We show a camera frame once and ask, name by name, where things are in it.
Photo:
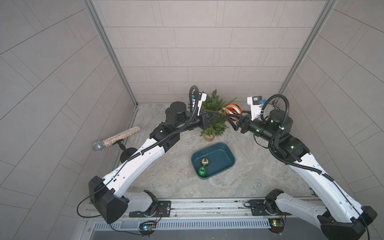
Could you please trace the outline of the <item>red gold striped ornament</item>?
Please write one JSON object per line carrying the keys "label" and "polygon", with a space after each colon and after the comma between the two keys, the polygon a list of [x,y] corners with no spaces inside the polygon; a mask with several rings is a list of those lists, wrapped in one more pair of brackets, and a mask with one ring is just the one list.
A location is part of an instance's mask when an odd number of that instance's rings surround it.
{"label": "red gold striped ornament", "polygon": [[224,108],[225,115],[242,115],[243,110],[242,108],[237,104],[229,104]]}

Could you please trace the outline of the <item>small gold ball ornament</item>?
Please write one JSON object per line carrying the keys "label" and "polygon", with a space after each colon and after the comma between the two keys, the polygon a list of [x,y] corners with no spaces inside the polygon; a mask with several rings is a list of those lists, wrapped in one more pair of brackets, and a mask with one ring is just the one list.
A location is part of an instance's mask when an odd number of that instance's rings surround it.
{"label": "small gold ball ornament", "polygon": [[206,168],[210,164],[209,160],[204,158],[201,160],[201,166]]}

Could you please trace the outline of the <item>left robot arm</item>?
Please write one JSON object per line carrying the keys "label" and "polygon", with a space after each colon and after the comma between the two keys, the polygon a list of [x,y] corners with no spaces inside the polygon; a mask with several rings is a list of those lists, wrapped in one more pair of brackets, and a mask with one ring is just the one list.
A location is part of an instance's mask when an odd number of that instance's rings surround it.
{"label": "left robot arm", "polygon": [[112,224],[127,212],[153,216],[158,206],[156,196],[147,190],[128,194],[127,189],[151,163],[180,140],[181,132],[206,129],[219,115],[219,112],[200,108],[187,111],[186,104],[174,102],[166,110],[166,122],[160,123],[134,154],[103,178],[93,177],[89,181],[90,200],[105,222]]}

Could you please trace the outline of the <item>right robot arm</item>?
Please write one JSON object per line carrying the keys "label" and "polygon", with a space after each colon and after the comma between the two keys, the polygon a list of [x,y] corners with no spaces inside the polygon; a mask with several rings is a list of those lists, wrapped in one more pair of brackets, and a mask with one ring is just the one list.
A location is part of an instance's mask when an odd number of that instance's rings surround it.
{"label": "right robot arm", "polygon": [[268,119],[226,114],[234,130],[251,132],[268,141],[268,150],[278,161],[290,166],[322,200],[312,205],[275,189],[265,197],[270,215],[289,213],[319,228],[329,240],[358,240],[368,234],[368,226],[377,217],[370,206],[362,206],[350,197],[317,162],[310,150],[290,134],[293,120],[289,110],[273,110]]}

